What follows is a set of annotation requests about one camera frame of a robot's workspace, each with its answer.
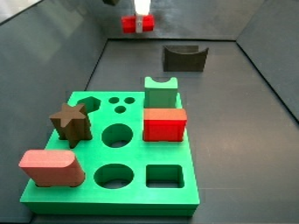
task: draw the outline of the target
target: white object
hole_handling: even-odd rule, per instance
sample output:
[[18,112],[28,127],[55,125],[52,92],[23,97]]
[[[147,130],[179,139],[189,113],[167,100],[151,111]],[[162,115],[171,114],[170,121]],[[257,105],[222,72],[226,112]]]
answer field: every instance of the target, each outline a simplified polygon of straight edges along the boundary
[[143,19],[150,13],[151,0],[133,0],[135,7],[135,32],[143,32]]

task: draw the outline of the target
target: hole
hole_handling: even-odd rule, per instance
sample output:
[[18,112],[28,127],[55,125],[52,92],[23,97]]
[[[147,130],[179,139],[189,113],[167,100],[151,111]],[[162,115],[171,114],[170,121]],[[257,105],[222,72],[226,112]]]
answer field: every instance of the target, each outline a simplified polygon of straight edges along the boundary
[[119,98],[118,97],[113,97],[109,99],[110,103],[119,103]]
[[78,104],[85,103],[86,104],[86,108],[87,108],[87,112],[91,113],[97,110],[99,110],[99,106],[101,106],[101,99],[95,98],[95,97],[89,97],[85,98],[82,100],[78,101]]
[[150,164],[146,167],[146,186],[183,188],[183,168],[178,164]]
[[133,104],[137,101],[137,99],[134,97],[127,97],[126,98],[126,103],[127,104]]
[[102,133],[102,141],[111,148],[125,147],[133,140],[134,131],[123,123],[109,126]]
[[94,179],[99,186],[118,189],[127,186],[134,180],[133,169],[123,164],[107,164],[95,172]]
[[126,111],[127,111],[127,108],[125,106],[118,106],[115,111],[119,113],[119,114],[123,114]]

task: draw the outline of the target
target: red cube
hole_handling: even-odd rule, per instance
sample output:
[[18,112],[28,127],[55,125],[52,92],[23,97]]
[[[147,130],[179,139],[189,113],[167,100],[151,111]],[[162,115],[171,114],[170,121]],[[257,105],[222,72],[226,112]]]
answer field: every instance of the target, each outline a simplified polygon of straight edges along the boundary
[[[122,25],[125,33],[137,32],[137,16],[122,17]],[[147,15],[143,17],[143,32],[151,32],[155,29],[155,17]]]
[[187,123],[183,108],[145,109],[145,141],[182,142]]

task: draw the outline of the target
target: pink block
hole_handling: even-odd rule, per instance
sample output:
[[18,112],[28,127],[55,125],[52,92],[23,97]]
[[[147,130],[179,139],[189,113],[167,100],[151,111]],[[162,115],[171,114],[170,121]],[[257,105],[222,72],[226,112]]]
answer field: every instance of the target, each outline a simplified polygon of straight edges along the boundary
[[71,150],[28,150],[19,166],[38,186],[79,186],[86,179]]

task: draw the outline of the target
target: gray surface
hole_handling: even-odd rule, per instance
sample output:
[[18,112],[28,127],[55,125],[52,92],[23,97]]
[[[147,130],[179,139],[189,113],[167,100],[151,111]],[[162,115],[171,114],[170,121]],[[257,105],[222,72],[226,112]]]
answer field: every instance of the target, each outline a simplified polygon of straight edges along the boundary
[[[163,45],[209,47],[205,72],[165,73]],[[193,219],[39,215],[32,223],[298,223],[298,123],[237,43],[110,41],[89,90],[141,91],[146,76],[179,79],[202,199]]]
[[154,0],[151,13],[155,29],[142,34],[125,34],[121,18],[134,15],[131,0],[110,6],[86,0],[106,34],[113,39],[233,39],[245,29],[265,0]]
[[299,120],[299,1],[267,0],[238,43]]
[[107,42],[85,0],[44,1],[0,27],[0,222],[28,222],[20,202],[27,176],[18,164],[43,149],[48,116],[85,90]]

